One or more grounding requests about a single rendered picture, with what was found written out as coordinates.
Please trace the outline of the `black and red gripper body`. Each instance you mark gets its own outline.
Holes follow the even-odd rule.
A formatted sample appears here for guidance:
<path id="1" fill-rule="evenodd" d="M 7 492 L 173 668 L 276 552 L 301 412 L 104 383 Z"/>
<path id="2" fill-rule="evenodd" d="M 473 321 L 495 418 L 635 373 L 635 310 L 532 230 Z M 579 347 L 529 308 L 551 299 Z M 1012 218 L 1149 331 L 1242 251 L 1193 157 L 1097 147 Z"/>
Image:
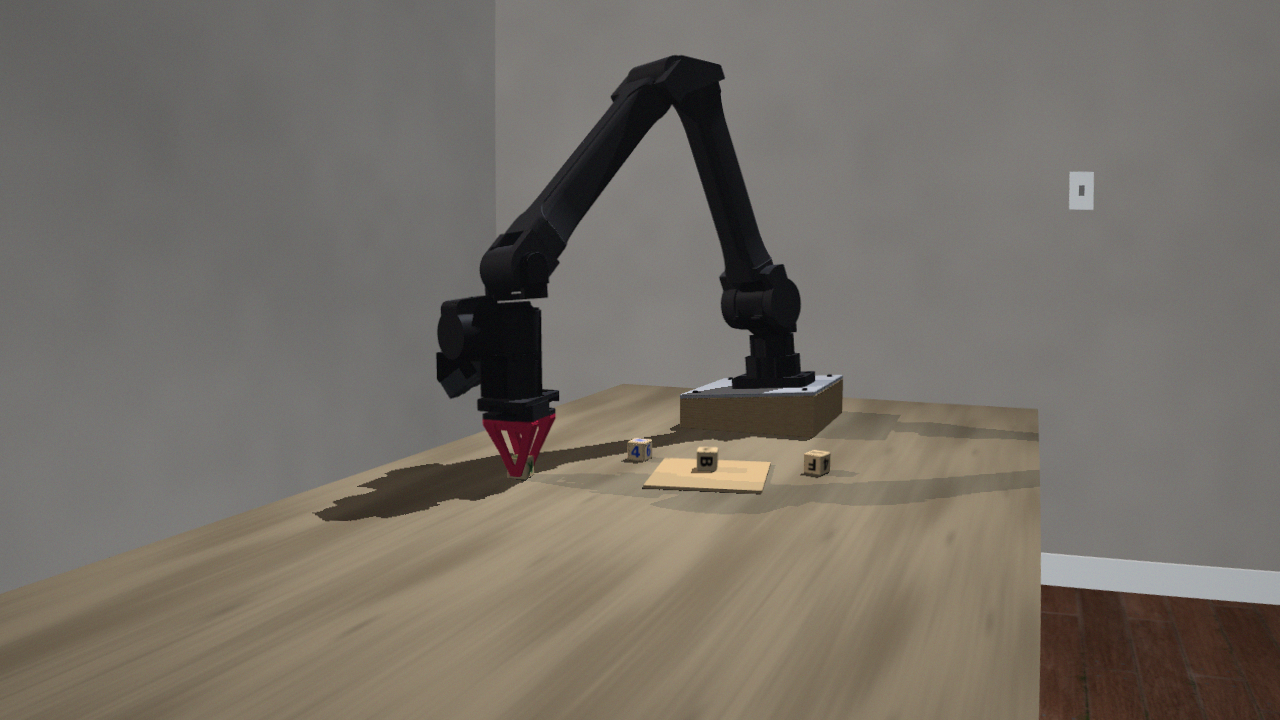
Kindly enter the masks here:
<path id="1" fill-rule="evenodd" d="M 483 419 L 536 421 L 556 414 L 549 402 L 559 401 L 559 389 L 541 389 L 541 351 L 521 354 L 521 360 L 515 360 L 515 354 L 497 356 L 507 357 L 507 398 L 477 398 L 477 411 L 485 411 Z"/>

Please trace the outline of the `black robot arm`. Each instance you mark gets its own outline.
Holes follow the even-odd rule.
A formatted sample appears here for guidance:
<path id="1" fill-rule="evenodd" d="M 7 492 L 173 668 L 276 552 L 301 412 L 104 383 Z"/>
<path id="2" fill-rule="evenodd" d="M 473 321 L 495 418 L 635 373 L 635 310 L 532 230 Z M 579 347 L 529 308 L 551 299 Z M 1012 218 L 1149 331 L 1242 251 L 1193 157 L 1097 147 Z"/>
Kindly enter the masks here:
<path id="1" fill-rule="evenodd" d="M 773 265 L 758 231 L 724 120 L 721 79 L 721 64 L 684 55 L 628 72 L 602 119 L 531 206 L 484 254 L 480 275 L 485 296 L 442 304 L 436 380 L 449 398 L 479 386 L 480 378 L 481 397 L 507 398 L 507 357 L 497 354 L 515 354 L 515 360 L 521 360 L 521 354 L 540 352 L 541 310 L 530 301 L 497 301 L 548 299 L 547 283 L 570 236 L 669 105 L 684 124 L 721 240 L 722 315 L 733 329 L 753 333 L 746 374 L 732 378 L 732 389 L 815 382 L 815 372 L 801 372 L 800 354 L 794 354 L 800 293 L 785 264 Z"/>

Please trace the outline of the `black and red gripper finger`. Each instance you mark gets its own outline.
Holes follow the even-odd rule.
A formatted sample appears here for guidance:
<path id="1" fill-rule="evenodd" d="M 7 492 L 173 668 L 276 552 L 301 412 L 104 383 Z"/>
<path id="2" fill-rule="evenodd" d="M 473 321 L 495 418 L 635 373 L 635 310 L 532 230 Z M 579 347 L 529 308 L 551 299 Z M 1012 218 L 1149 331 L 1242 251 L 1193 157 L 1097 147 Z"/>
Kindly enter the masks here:
<path id="1" fill-rule="evenodd" d="M 522 477 L 524 468 L 527 461 L 530 448 L 532 446 L 532 439 L 538 430 L 538 421 L 499 421 L 499 420 L 483 419 L 483 427 L 485 427 L 493 443 L 497 446 L 500 457 L 503 459 L 506 468 L 509 471 L 509 477 Z M 516 465 L 509 455 L 509 450 L 506 445 L 506 439 L 502 436 L 500 430 L 516 430 L 517 433 L 521 434 L 521 442 Z"/>
<path id="2" fill-rule="evenodd" d="M 541 418 L 541 419 L 539 419 L 536 421 L 538 421 L 538 428 L 539 429 L 538 429 L 538 434 L 536 434 L 536 437 L 534 439 L 532 448 L 531 448 L 531 451 L 529 454 L 529 455 L 534 456 L 534 464 L 536 462 L 538 455 L 539 455 L 539 452 L 541 450 L 541 445 L 547 439 L 547 436 L 548 436 L 548 433 L 550 430 L 550 427 L 556 421 L 556 414 L 544 416 L 544 418 Z M 521 436 L 517 432 L 513 432 L 513 430 L 507 430 L 507 433 L 509 436 L 509 442 L 511 442 L 511 445 L 512 445 L 512 447 L 515 450 L 515 454 L 518 454 Z"/>

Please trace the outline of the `beige flat mat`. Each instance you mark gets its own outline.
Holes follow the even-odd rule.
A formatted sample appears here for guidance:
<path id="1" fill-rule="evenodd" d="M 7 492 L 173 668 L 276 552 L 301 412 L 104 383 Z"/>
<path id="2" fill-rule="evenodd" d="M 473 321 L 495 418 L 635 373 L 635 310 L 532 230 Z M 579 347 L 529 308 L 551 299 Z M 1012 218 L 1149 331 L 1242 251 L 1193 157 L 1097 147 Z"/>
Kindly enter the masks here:
<path id="1" fill-rule="evenodd" d="M 718 460 L 717 471 L 698 471 L 696 459 L 664 457 L 643 488 L 762 495 L 771 462 Z"/>

